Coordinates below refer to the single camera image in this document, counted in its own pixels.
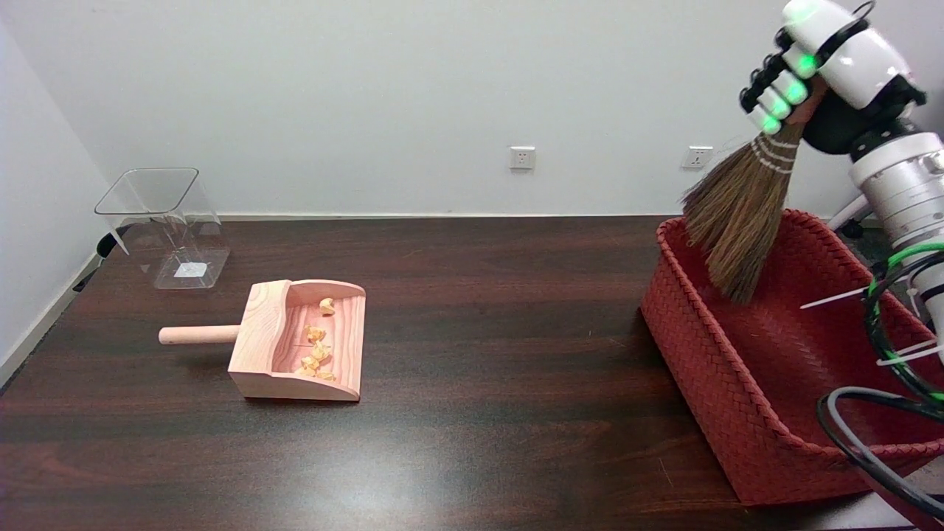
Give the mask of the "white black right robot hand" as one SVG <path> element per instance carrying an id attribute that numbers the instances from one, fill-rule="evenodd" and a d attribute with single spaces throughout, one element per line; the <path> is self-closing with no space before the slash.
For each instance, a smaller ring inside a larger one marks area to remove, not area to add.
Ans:
<path id="1" fill-rule="evenodd" d="M 832 1 L 790 1 L 775 35 L 777 51 L 752 71 L 739 94 L 746 117 L 775 135 L 822 80 L 827 93 L 805 125 L 803 138 L 819 152 L 860 158 L 854 142 L 904 121 L 927 94 L 903 56 L 869 21 L 873 2 L 847 10 Z"/>

